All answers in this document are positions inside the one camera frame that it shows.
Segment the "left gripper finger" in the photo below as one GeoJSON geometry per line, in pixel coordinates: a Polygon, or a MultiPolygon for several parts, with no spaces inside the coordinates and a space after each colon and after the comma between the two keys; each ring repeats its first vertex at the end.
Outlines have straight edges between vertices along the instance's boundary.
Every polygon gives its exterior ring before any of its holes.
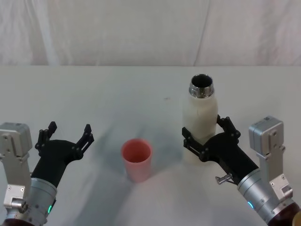
{"type": "Polygon", "coordinates": [[[50,140],[52,135],[55,133],[57,125],[55,121],[50,122],[47,129],[39,130],[38,141],[35,145],[35,149],[38,150],[39,156],[41,156],[42,148],[45,146],[45,143],[50,140]]]}
{"type": "Polygon", "coordinates": [[[84,128],[84,133],[83,133],[82,137],[72,148],[73,159],[74,160],[82,159],[84,153],[91,146],[91,144],[93,142],[94,142],[94,137],[92,134],[92,129],[91,129],[90,124],[87,124],[84,128]]]}

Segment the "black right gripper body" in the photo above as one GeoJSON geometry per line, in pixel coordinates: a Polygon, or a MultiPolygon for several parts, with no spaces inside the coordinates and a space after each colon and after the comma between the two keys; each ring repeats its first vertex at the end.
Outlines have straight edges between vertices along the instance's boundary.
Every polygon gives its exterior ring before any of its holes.
{"type": "Polygon", "coordinates": [[[202,162],[213,161],[232,175],[233,183],[240,181],[258,166],[238,146],[240,132],[223,132],[211,137],[201,148],[199,159],[202,162]]]}

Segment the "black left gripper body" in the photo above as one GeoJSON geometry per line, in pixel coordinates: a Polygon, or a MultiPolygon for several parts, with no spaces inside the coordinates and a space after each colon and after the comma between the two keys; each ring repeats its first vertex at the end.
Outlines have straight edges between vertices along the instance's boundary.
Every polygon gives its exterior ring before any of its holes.
{"type": "Polygon", "coordinates": [[[50,140],[44,144],[39,156],[40,160],[31,177],[45,180],[58,187],[67,165],[82,159],[83,151],[70,141],[50,140]]]}

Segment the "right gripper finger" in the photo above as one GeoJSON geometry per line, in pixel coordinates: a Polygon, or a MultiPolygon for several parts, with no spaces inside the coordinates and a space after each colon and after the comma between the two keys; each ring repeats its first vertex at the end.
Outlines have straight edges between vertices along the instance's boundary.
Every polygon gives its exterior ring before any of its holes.
{"type": "Polygon", "coordinates": [[[206,162],[208,161],[208,151],[203,147],[208,141],[208,136],[196,138],[185,127],[182,128],[183,140],[183,160],[185,162],[206,162]]]}
{"type": "Polygon", "coordinates": [[[236,129],[229,116],[223,118],[220,115],[217,115],[217,124],[230,136],[230,138],[238,141],[241,133],[236,129]]]}

